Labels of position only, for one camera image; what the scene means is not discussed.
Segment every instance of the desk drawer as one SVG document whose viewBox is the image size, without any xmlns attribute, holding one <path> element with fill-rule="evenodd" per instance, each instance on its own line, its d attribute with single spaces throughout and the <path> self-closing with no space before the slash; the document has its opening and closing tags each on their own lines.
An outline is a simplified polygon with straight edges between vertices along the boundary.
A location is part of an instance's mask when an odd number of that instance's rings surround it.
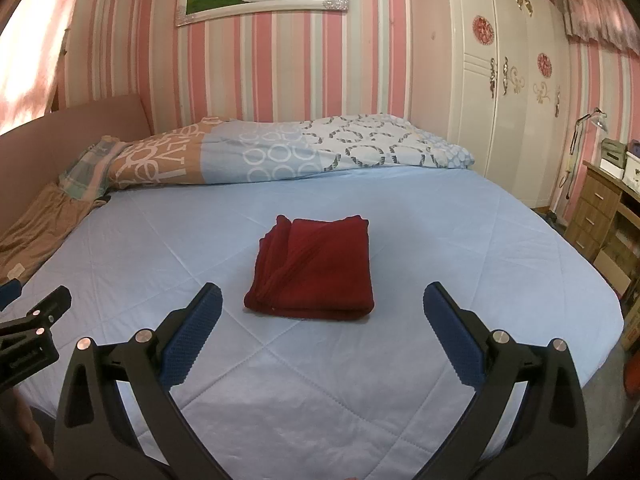
<svg viewBox="0 0 640 480">
<path fill-rule="evenodd" d="M 590 234 L 597 243 L 601 244 L 607 235 L 611 219 L 581 198 L 574 213 L 574 221 L 583 231 Z"/>
<path fill-rule="evenodd" d="M 609 187 L 588 174 L 580 196 L 604 213 L 606 217 L 612 218 L 618 207 L 620 192 L 609 189 Z"/>
<path fill-rule="evenodd" d="M 583 230 L 575 221 L 572 221 L 567 228 L 564 239 L 574 246 L 575 250 L 588 261 L 594 259 L 600 247 L 600 244 L 591 238 L 588 232 Z"/>
</svg>

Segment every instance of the metal pivot screw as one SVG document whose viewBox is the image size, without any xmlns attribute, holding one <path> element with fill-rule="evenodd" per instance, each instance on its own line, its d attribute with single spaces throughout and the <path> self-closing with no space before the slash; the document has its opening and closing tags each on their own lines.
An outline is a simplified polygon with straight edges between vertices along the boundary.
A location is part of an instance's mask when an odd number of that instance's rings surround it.
<svg viewBox="0 0 640 480">
<path fill-rule="evenodd" d="M 139 343 L 146 343 L 153 337 L 153 332 L 148 328 L 144 328 L 142 330 L 138 330 L 136 332 L 136 341 Z"/>
<path fill-rule="evenodd" d="M 509 342 L 509 334 L 507 334 L 504 330 L 496 330 L 494 332 L 494 341 L 500 344 L 505 344 Z"/>
<path fill-rule="evenodd" d="M 91 340 L 88 337 L 83 337 L 76 344 L 76 347 L 78 348 L 78 350 L 86 350 L 87 348 L 89 348 L 89 346 L 91 346 Z"/>
<path fill-rule="evenodd" d="M 566 350 L 566 342 L 563 339 L 554 339 L 554 348 L 559 352 Z"/>
</svg>

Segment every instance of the red object on floor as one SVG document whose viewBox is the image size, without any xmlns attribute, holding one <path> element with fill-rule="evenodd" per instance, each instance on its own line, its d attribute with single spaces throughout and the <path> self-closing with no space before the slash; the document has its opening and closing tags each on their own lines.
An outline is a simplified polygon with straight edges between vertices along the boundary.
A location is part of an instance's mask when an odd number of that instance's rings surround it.
<svg viewBox="0 0 640 480">
<path fill-rule="evenodd" d="M 640 351 L 625 365 L 624 384 L 627 396 L 633 399 L 640 395 Z"/>
<path fill-rule="evenodd" d="M 247 308 L 272 316 L 354 320 L 373 310 L 369 221 L 280 215 L 260 240 Z"/>
</svg>

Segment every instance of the pink headboard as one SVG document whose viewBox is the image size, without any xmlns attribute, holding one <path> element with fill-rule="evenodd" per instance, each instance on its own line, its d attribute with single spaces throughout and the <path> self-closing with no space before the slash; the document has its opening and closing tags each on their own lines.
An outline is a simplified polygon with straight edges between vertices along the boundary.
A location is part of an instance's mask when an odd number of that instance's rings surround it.
<svg viewBox="0 0 640 480">
<path fill-rule="evenodd" d="M 128 142 L 151 135 L 138 95 L 47 114 L 0 136 L 0 235 L 46 183 L 104 135 Z"/>
</svg>

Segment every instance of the wardrobe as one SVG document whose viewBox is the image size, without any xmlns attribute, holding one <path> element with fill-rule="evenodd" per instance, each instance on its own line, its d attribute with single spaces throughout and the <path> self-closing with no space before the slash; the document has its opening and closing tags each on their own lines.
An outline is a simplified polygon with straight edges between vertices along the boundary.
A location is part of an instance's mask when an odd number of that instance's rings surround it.
<svg viewBox="0 0 640 480">
<path fill-rule="evenodd" d="M 469 149 L 473 170 L 528 207 L 549 205 L 568 127 L 569 45 L 561 13 L 549 0 L 412 5 L 412 120 Z M 423 77 L 436 88 L 420 86 Z"/>
</svg>

